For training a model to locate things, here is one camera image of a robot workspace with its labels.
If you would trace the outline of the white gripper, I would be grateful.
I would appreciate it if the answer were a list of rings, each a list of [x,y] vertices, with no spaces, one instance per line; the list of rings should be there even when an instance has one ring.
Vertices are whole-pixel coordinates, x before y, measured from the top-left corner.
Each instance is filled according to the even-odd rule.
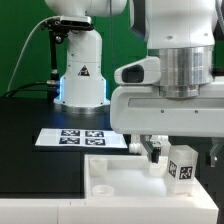
[[[146,135],[224,137],[224,81],[200,88],[190,99],[167,99],[155,86],[120,86],[111,97],[110,124],[116,133],[139,134],[148,160],[159,162],[160,149]],[[214,168],[224,138],[213,138],[209,151]]]

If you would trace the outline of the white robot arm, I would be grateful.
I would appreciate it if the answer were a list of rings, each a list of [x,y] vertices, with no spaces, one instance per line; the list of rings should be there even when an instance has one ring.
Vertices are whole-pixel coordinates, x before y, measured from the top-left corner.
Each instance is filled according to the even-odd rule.
[[[115,71],[114,131],[211,137],[210,157],[224,146],[224,76],[212,76],[213,31],[223,23],[222,0],[45,0],[65,23],[75,17],[130,9],[130,27],[147,56]]]

